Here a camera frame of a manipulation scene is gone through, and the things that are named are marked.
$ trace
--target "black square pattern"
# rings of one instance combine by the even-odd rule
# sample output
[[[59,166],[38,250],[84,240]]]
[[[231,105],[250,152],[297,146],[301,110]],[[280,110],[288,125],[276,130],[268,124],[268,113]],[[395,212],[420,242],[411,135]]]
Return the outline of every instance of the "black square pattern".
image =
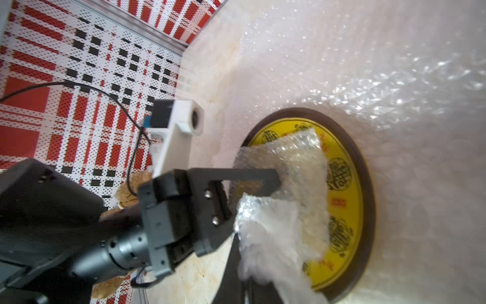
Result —
[[[63,166],[61,173],[71,174],[72,173],[72,167]]]
[[[93,76],[83,74],[83,80],[88,82],[93,82]]]
[[[76,36],[78,36],[82,39],[86,39],[86,33],[81,31],[81,30],[76,30]]]
[[[91,43],[94,43],[96,45],[101,45],[101,39],[93,36],[93,37],[91,37]]]
[[[75,70],[66,69],[66,75],[67,76],[71,76],[71,77],[77,77],[78,76],[78,72],[76,72]]]
[[[72,46],[82,50],[85,47],[85,44],[78,41],[78,40],[74,40],[73,43],[72,43]]]
[[[100,52],[100,51],[99,51],[98,49],[95,49],[95,48],[93,48],[93,47],[89,47],[89,53],[90,53],[90,54],[93,54],[93,55],[95,55],[95,56],[98,56],[98,53],[99,53],[99,52]]]

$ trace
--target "bubble wrap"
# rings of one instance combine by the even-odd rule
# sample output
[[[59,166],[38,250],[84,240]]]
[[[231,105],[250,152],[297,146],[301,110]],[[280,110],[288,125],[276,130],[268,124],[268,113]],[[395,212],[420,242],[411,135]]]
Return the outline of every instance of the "bubble wrap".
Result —
[[[242,147],[234,164],[239,169],[276,169],[281,186],[271,197],[298,203],[302,242],[307,247],[308,258],[320,258],[329,245],[327,166],[313,128],[266,144]]]
[[[217,158],[281,108],[330,116],[378,213],[343,303],[486,302],[486,2],[273,3],[242,30]]]

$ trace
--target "robotic arm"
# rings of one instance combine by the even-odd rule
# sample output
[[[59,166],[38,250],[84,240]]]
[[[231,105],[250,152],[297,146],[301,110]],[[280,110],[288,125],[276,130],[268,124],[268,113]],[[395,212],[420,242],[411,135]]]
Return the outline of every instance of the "robotic arm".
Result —
[[[274,169],[184,170],[203,116],[192,101],[155,102],[145,122],[164,140],[154,178],[139,188],[139,204],[101,221],[102,199],[47,165],[27,159],[1,174],[0,303],[89,303],[95,283],[144,268],[156,280],[131,283],[150,287],[192,252],[219,248],[234,222],[221,181],[259,180],[261,196],[280,181]],[[279,300],[272,286],[239,282],[239,258],[235,237],[214,303]]]

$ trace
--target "white bubble wrap backdrop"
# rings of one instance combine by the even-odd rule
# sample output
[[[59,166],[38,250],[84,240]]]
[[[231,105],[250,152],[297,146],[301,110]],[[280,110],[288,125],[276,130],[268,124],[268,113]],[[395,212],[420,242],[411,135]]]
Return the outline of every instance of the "white bubble wrap backdrop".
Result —
[[[0,48],[0,91],[75,81],[109,93],[141,122],[172,99],[180,56],[69,0],[13,2]],[[126,178],[137,131],[119,107],[79,87],[36,89],[0,105],[0,169],[34,157],[104,199]],[[142,140],[134,170],[151,164]],[[100,303],[130,303],[128,281]]]
[[[485,30],[480,0],[231,0],[181,63],[211,76],[180,93],[214,117],[194,161],[231,166],[265,116],[316,109],[354,138],[377,198],[372,256],[343,303],[484,303]]]

